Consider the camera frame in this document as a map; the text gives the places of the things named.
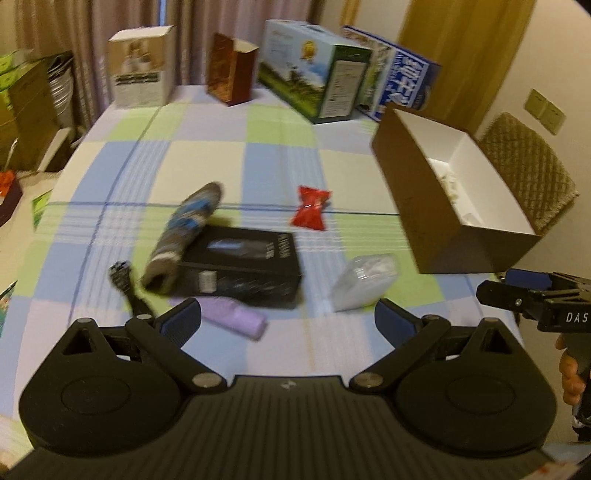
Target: open white box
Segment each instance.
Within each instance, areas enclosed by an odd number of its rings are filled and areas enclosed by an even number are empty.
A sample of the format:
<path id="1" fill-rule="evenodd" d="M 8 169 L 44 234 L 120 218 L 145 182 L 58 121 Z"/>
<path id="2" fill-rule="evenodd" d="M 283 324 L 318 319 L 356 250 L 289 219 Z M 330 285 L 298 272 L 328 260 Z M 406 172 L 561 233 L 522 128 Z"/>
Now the open white box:
<path id="1" fill-rule="evenodd" d="M 509 187 L 470 135 L 408 112 L 397 114 L 437 177 L 452 173 L 457 200 L 451 203 L 462 224 L 534 234 Z"/>
<path id="2" fill-rule="evenodd" d="M 505 271 L 539 240 L 467 132 L 390 105 L 372 147 L 422 273 Z M 453 201 L 441 184 L 450 173 Z"/>

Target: rolled towel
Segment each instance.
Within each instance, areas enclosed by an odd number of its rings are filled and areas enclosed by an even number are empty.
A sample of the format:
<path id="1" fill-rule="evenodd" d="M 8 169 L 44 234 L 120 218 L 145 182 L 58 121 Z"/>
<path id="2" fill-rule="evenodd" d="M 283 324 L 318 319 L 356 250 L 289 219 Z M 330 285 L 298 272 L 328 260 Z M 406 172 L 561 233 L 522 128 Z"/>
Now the rolled towel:
<path id="1" fill-rule="evenodd" d="M 267 316 L 237 300 L 227 297 L 195 298 L 201 305 L 201 315 L 205 320 L 253 340 L 261 338 L 265 331 Z"/>
<path id="2" fill-rule="evenodd" d="M 141 278 L 147 290 L 167 294 L 177 279 L 178 262 L 201 233 L 222 198 L 222 185 L 211 182 L 186 198 L 166 225 Z"/>

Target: purple cloth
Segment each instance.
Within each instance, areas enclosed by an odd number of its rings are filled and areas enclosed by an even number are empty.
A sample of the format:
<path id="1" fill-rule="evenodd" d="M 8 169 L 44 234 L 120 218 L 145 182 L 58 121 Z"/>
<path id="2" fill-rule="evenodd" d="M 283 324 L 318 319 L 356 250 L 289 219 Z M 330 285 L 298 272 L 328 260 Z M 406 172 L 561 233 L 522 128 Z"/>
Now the purple cloth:
<path id="1" fill-rule="evenodd" d="M 253 340 L 261 338 L 267 325 L 263 313 L 228 297 L 195 297 L 201 315 L 216 325 L 241 333 Z"/>

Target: beige cushion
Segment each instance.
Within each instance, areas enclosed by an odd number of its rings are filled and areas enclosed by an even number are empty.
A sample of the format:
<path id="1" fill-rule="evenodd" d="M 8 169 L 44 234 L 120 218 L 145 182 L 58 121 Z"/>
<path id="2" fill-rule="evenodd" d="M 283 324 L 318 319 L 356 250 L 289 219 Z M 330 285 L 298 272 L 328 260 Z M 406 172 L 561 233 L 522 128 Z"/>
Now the beige cushion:
<path id="1" fill-rule="evenodd" d="M 579 195 L 546 141 L 510 113 L 495 118 L 480 147 L 542 235 Z"/>

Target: wall switch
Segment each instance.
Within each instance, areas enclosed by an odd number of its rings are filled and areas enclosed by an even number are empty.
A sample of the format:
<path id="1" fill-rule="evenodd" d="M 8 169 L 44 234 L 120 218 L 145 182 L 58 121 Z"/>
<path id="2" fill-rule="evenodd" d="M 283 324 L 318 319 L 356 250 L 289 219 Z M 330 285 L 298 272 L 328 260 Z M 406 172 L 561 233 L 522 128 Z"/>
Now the wall switch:
<path id="1" fill-rule="evenodd" d="M 556 135 L 566 120 L 566 116 L 560 108 L 553 103 L 548 103 L 540 118 L 540 123 L 545 126 L 552 135 Z"/>
<path id="2" fill-rule="evenodd" d="M 535 89 L 531 89 L 530 97 L 527 99 L 524 108 L 537 119 L 540 119 L 548 106 L 548 100 L 544 95 Z"/>

